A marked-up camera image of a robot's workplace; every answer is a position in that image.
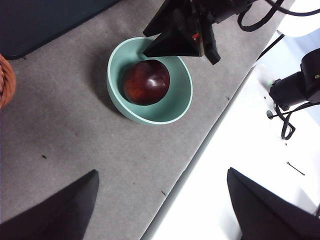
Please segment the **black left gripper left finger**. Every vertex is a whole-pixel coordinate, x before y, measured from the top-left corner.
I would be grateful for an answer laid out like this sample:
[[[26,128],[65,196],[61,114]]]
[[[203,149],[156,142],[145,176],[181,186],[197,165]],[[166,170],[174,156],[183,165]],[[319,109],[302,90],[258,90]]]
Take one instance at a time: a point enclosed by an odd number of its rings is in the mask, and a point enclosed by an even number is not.
[[[2,240],[82,240],[99,190],[92,170],[43,202],[0,224]]]

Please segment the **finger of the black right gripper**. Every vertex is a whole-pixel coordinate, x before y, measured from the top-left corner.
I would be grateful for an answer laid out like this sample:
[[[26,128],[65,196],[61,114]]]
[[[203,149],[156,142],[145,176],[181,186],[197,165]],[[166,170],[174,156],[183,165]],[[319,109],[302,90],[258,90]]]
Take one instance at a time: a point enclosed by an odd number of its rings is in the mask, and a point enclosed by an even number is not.
[[[174,23],[143,51],[148,58],[185,56],[199,57],[200,33],[196,27]]]
[[[151,37],[166,30],[172,22],[174,10],[182,9],[185,2],[185,0],[165,0],[149,24],[143,30],[143,35]]]

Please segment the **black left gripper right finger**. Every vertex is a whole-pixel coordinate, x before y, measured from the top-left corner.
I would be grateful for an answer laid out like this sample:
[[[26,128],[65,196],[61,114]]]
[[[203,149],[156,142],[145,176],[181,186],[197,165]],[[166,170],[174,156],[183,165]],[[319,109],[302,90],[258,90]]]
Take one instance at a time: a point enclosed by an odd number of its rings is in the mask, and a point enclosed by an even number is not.
[[[231,204],[243,240],[318,240],[320,220],[234,168],[227,171]]]

